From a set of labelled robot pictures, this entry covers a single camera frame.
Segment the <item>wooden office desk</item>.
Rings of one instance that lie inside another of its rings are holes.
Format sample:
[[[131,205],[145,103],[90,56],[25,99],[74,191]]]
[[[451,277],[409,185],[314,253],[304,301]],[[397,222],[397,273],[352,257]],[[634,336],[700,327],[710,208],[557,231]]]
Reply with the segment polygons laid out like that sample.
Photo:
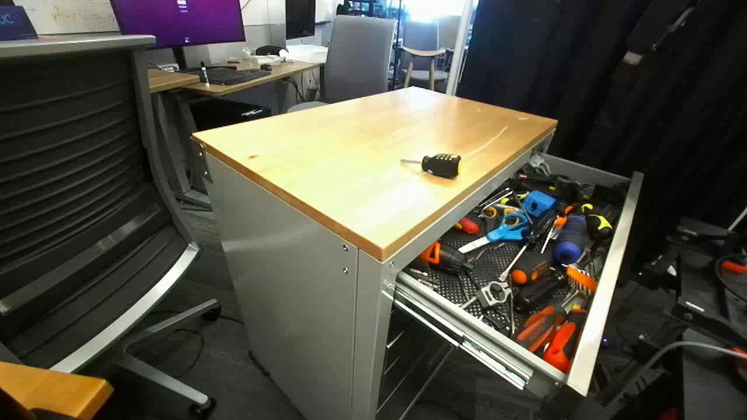
[[[149,91],[151,93],[163,93],[163,91],[194,91],[200,95],[232,95],[237,91],[248,91],[255,86],[264,86],[271,82],[289,80],[298,73],[314,71],[314,63],[306,60],[284,60],[277,65],[271,65],[268,71],[233,71],[233,73],[221,73],[218,78],[211,78],[208,82],[200,82],[191,73],[166,73],[166,71],[149,71]]]

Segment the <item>black mesh office chair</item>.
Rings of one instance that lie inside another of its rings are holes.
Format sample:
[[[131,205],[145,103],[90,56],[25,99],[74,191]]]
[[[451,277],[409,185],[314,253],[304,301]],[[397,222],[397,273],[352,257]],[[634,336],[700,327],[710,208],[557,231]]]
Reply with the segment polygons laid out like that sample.
[[[198,257],[153,141],[149,35],[0,45],[0,346],[79,373],[102,360],[188,402],[214,400],[137,360],[160,332],[219,313],[145,318]]]

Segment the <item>purple screen monitor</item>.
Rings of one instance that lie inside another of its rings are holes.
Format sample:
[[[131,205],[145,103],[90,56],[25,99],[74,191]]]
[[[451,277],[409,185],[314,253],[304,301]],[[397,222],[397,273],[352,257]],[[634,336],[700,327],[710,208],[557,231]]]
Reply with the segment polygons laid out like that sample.
[[[153,35],[158,46],[240,43],[237,0],[109,0],[124,35]]]

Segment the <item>orange handled pliers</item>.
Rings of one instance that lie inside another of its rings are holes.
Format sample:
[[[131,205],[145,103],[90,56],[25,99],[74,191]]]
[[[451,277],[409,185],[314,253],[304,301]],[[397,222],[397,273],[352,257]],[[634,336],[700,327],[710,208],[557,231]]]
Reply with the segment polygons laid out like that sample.
[[[567,373],[574,354],[574,336],[582,330],[583,311],[562,311],[560,306],[547,306],[533,313],[515,340],[530,353],[541,354],[551,367]]]

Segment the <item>grey metal tool cabinet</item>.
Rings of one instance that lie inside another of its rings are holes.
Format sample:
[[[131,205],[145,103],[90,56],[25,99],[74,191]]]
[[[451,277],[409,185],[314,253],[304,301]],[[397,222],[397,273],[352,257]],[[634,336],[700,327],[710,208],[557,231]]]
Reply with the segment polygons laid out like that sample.
[[[554,129],[400,88],[194,135],[250,353],[306,420],[375,417],[397,275]]]

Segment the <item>grey fabric office chair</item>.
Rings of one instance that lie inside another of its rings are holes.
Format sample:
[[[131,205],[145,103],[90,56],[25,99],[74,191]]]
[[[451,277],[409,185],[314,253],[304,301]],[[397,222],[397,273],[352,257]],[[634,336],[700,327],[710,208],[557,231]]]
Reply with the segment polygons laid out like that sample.
[[[394,18],[338,14],[321,68],[320,95],[292,105],[292,112],[383,93],[394,43]]]

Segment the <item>black keyboard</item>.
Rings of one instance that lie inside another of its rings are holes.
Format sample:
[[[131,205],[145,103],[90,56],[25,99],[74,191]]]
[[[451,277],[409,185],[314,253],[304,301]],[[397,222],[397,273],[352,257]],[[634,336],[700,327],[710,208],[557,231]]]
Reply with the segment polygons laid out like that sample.
[[[251,82],[251,80],[258,80],[258,78],[265,78],[271,74],[271,71],[262,71],[262,68],[255,68],[255,71],[236,71],[236,68],[208,68],[205,73],[205,82],[211,85],[240,85],[240,82]]]

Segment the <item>tool drawer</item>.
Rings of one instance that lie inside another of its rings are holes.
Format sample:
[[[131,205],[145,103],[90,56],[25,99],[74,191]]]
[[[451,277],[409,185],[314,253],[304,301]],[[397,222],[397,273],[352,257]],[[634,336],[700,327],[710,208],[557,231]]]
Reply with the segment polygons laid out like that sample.
[[[547,397],[569,387],[583,394],[626,263],[641,183],[639,172],[620,177],[541,157],[478,200],[463,225],[400,273],[394,306],[523,393]],[[555,208],[540,219],[525,213],[530,226],[523,243],[457,253],[498,228],[506,214],[523,213],[520,203],[533,189],[551,194]],[[585,218],[588,245],[574,263],[557,263],[554,247],[569,214]],[[583,311],[567,373],[515,340],[525,320],[547,306]]]

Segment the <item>blue handled scissors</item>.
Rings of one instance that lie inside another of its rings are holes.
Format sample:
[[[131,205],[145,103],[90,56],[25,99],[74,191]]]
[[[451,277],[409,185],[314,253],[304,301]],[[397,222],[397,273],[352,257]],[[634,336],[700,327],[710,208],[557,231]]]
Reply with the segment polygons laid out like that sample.
[[[457,253],[469,255],[487,243],[523,243],[527,226],[530,218],[525,213],[506,214],[498,228],[487,231],[485,235],[467,245],[459,245]]]

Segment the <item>black stubby screwdriver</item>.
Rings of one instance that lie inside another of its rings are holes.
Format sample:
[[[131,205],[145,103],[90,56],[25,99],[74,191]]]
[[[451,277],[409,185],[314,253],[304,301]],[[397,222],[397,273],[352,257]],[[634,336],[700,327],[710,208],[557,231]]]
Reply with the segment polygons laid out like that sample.
[[[430,157],[416,159],[416,166],[422,172],[453,180],[459,172],[459,157],[457,155],[430,155]]]

